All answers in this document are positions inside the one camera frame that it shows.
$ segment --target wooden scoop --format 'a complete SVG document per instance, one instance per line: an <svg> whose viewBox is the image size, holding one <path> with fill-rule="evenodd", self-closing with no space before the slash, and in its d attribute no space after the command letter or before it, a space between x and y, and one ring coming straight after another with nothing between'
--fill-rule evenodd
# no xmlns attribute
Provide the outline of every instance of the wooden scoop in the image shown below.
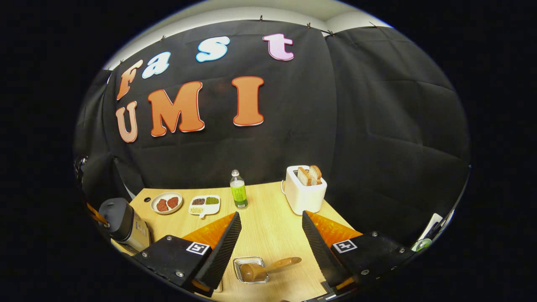
<svg viewBox="0 0 537 302"><path fill-rule="evenodd" d="M265 268L255 263L244 263L241 265L241 276L245 282L263 281L267 276L267 272L288 267L289 265L297 264L300 261L302 261L302 259L299 257L285 258L276 261Z"/></svg>

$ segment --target spoon handle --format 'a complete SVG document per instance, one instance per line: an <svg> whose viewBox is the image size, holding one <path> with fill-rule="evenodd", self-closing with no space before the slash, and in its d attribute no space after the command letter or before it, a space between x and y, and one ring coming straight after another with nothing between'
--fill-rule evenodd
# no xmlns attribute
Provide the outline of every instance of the spoon handle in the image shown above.
<svg viewBox="0 0 537 302"><path fill-rule="evenodd" d="M300 261L302 261L302 259L300 257L285 258L285 259L282 259L280 261L276 261L276 262L270 264L269 266L265 267L265 271L271 271L271 270L275 270L275 269L288 267L289 265L297 264Z"/></svg>

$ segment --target blue letter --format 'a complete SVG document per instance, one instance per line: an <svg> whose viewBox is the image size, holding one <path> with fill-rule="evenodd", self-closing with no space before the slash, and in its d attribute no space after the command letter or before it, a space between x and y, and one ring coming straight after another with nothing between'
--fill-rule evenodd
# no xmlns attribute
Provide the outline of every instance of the blue letter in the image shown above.
<svg viewBox="0 0 537 302"><path fill-rule="evenodd" d="M158 75L164 72L169 66L168 59L170 58L170 55L170 52L163 52L149 60L149 62L147 62L148 67L142 73L142 78L148 78L152 75Z"/></svg>
<svg viewBox="0 0 537 302"><path fill-rule="evenodd" d="M228 37L209 38L201 42L198 46L201 53L196 55L196 60L201 63L220 59L228 51L227 44L229 44Z"/></svg>

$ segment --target table surface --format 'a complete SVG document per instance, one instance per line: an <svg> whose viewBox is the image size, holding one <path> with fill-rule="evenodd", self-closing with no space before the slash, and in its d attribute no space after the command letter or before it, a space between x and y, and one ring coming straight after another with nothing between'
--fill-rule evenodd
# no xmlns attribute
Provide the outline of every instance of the table surface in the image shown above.
<svg viewBox="0 0 537 302"><path fill-rule="evenodd" d="M161 215L154 212L151 200L164 192L177 192L183 197L180 208L171 214ZM220 211L200 219L198 215L188 212L188 206L194 196L219 195ZM222 292L213 293L210 298L215 301L267 301L290 302L304 301L326 294L321 282L325 281L308 240L302 229L302 216L291 210L285 195L281 192L280 182L247 185L248 207L237 208L231 195L231 189L143 189L130 205L152 230L153 242L165 235L185 236L219 218L239 212L242 222L241 234L231 259L222 277ZM325 200L317 213L342 225L351 227ZM112 240L120 250L130 255ZM300 257L302 262L269 273L269 280L264 284L244 284L235 276L233 259L244 256L259 256L269 265L288 257Z"/></svg>

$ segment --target bread slice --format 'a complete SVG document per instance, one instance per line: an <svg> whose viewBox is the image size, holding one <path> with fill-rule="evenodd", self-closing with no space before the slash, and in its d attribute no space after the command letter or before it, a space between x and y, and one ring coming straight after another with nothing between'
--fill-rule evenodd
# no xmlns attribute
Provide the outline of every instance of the bread slice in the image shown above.
<svg viewBox="0 0 537 302"><path fill-rule="evenodd" d="M311 185L311 176L303 167L299 167L298 178L303 185Z"/></svg>
<svg viewBox="0 0 537 302"><path fill-rule="evenodd" d="M321 184L321 170L316 165L309 166L309 176L311 176L311 185Z"/></svg>

